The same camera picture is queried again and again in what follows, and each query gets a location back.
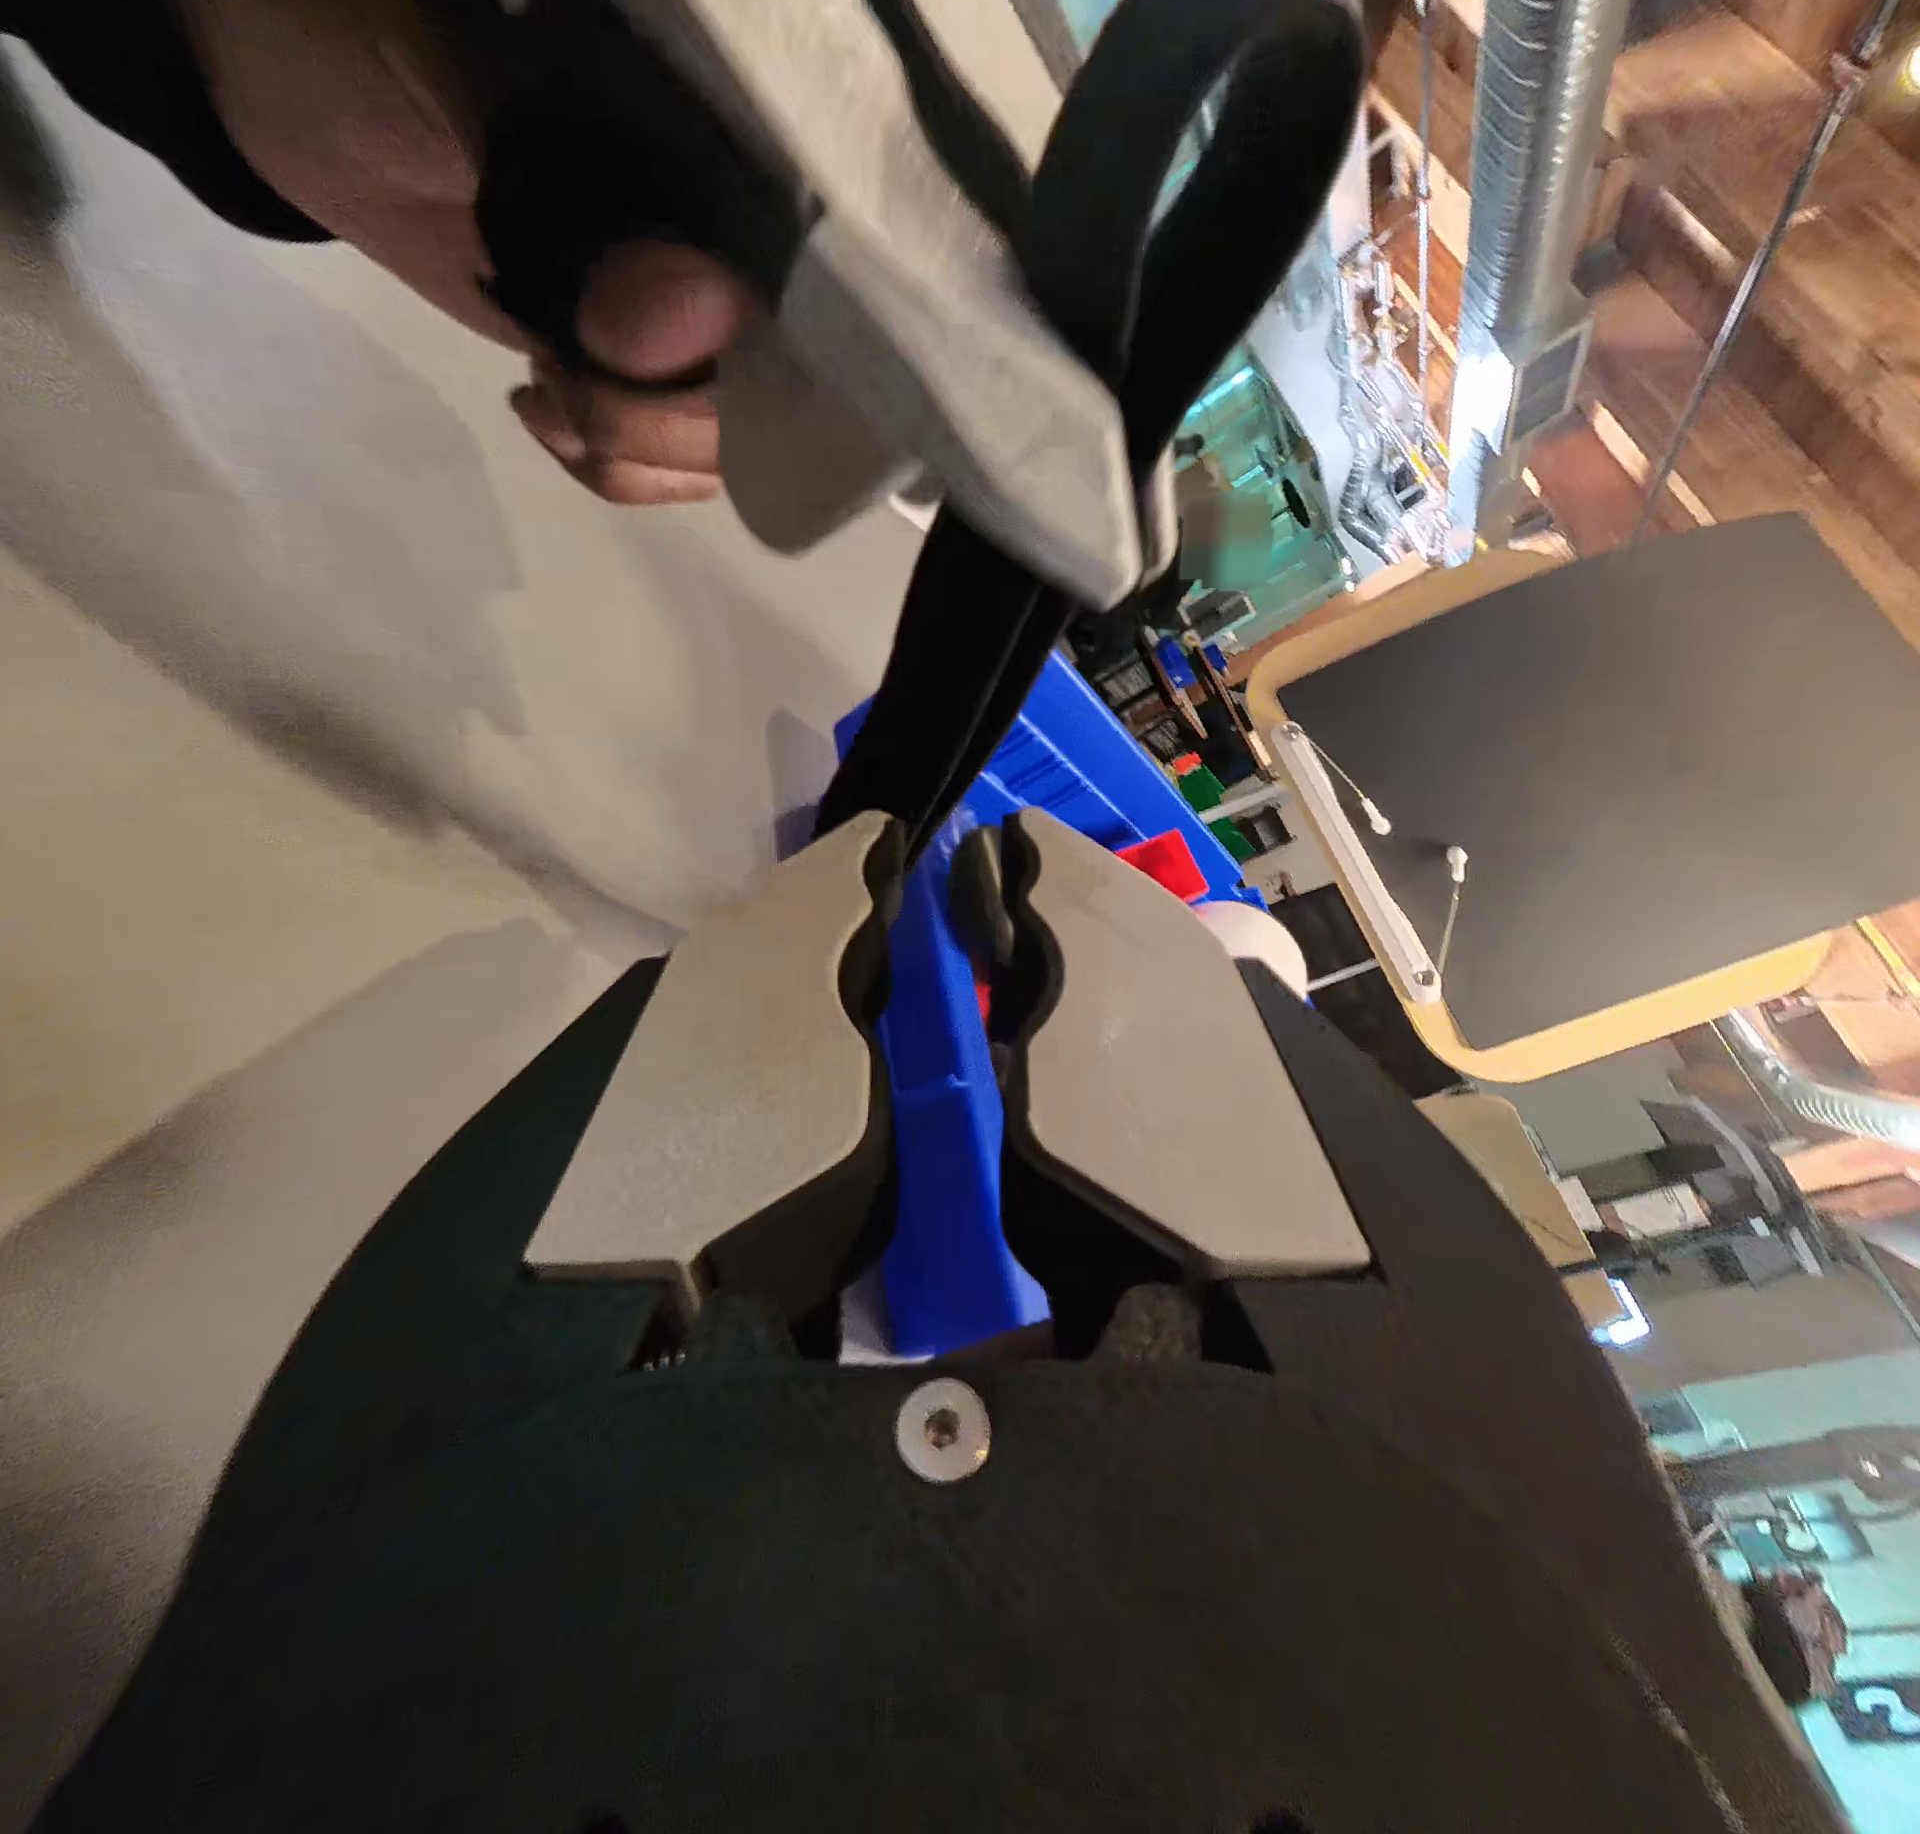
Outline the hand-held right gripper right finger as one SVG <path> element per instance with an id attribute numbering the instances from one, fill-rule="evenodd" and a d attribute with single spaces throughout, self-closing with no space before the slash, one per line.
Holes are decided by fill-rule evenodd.
<path id="1" fill-rule="evenodd" d="M 1005 823 L 1002 1224 L 1041 1283 L 1324 1278 L 1371 1251 L 1257 1000 L 1190 906 L 1045 813 Z"/>

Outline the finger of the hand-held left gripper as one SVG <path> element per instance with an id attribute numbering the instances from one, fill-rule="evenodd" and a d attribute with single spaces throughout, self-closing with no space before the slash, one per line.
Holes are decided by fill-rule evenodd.
<path id="1" fill-rule="evenodd" d="M 927 24 L 947 69 L 1031 176 L 1081 73 L 1081 47 L 1060 0 L 911 4 Z"/>
<path id="2" fill-rule="evenodd" d="M 913 0 L 523 0 L 516 96 L 637 144 L 585 241 L 687 245 L 766 301 L 720 381 L 769 548 L 922 477 L 1081 604 L 1164 569 L 1167 477 L 1140 494 L 1116 396 L 1039 311 L 1008 232 L 1031 170 Z"/>

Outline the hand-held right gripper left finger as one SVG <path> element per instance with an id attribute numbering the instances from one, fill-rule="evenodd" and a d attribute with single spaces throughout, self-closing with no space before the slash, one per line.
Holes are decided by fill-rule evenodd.
<path id="1" fill-rule="evenodd" d="M 815 1317 L 875 1251 L 891 1174 L 877 1053 L 904 829 L 857 814 L 672 949 L 527 1248 L 545 1279 Z"/>

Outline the blue plastic bin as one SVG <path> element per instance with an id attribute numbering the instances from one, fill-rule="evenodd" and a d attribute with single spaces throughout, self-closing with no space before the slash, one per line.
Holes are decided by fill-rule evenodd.
<path id="1" fill-rule="evenodd" d="M 1208 899 L 1264 899 L 1101 697 L 1053 654 L 934 843 L 904 879 L 889 935 L 891 990 L 879 1045 L 893 1093 L 898 1225 L 879 1279 L 900 1358 L 943 1356 L 1044 1319 L 1041 1287 L 1000 1225 L 1002 1108 L 977 1000 L 972 956 L 952 923 L 947 866 L 972 829 L 1038 809 L 1098 846 L 1181 829 L 1206 869 Z"/>

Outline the person's left forearm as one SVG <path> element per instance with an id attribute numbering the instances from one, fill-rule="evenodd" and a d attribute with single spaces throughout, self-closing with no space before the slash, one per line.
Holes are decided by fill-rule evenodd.
<path id="1" fill-rule="evenodd" d="M 288 245 L 333 241 L 230 140 L 180 0 L 2 0 L 2 33 L 25 43 L 88 117 L 152 157 L 230 228 Z"/>

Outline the person's left hand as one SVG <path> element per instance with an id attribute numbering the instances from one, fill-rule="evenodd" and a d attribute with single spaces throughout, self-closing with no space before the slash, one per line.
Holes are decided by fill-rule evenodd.
<path id="1" fill-rule="evenodd" d="M 510 406 L 564 472 L 617 505 L 720 494 L 708 374 L 750 321 L 745 286 L 660 241 L 610 250 L 581 307 L 590 369 L 492 304 L 474 207 L 483 129 L 417 0 L 175 0 L 227 140 L 346 242 L 525 359 Z"/>

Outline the white plastic bottle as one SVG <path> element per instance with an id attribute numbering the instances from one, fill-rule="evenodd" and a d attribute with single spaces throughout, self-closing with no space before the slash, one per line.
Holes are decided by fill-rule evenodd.
<path id="1" fill-rule="evenodd" d="M 1276 915 L 1249 903 L 1195 903 L 1191 915 L 1234 962 L 1254 962 L 1301 1000 L 1309 999 L 1307 956 Z"/>

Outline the white bar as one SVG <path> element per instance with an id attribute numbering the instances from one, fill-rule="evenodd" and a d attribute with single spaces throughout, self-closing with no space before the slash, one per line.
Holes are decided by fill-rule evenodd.
<path id="1" fill-rule="evenodd" d="M 1276 724 L 1267 747 L 1395 992 L 1413 1005 L 1438 1002 L 1442 965 L 1428 951 L 1376 861 L 1376 845 L 1393 836 L 1381 804 L 1296 723 Z"/>

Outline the silver ventilation duct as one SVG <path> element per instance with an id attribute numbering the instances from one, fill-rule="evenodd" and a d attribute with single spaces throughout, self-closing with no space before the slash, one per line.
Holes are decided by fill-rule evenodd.
<path id="1" fill-rule="evenodd" d="M 1575 266 L 1628 0 L 1483 0 L 1450 412 L 1453 550 L 1501 546 L 1593 336 Z"/>

